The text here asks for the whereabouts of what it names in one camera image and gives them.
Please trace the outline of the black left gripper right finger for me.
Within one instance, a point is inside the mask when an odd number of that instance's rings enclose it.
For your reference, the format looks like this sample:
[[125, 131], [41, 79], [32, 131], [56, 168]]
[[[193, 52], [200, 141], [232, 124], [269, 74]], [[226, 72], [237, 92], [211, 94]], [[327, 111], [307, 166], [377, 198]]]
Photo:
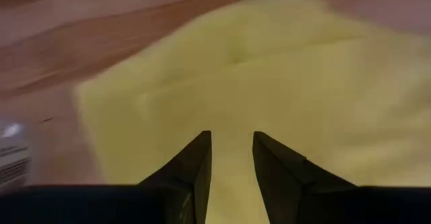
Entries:
[[321, 195], [357, 187], [261, 131], [253, 134], [253, 160], [270, 224], [324, 223], [331, 217]]

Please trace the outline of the yellow garment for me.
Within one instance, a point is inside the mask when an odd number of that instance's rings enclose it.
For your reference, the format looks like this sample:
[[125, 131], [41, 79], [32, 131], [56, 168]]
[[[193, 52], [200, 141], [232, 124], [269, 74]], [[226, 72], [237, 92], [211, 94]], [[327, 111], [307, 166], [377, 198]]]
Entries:
[[267, 224], [263, 131], [355, 184], [431, 185], [431, 36], [323, 0], [245, 0], [77, 87], [107, 182], [134, 184], [212, 133], [207, 224]]

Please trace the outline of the clear spray bottle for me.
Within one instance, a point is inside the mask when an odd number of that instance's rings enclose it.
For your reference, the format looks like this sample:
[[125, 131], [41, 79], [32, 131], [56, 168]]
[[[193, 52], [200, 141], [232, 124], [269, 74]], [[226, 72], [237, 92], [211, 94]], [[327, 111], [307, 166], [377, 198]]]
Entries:
[[25, 126], [0, 118], [0, 194], [27, 184], [31, 161]]

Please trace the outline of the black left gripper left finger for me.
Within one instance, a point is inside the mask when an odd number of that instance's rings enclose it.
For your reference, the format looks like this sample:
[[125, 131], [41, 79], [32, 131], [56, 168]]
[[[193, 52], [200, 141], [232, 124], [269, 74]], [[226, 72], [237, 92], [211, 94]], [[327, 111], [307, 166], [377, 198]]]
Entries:
[[141, 181], [149, 224], [205, 224], [211, 185], [211, 133], [199, 133], [159, 170]]

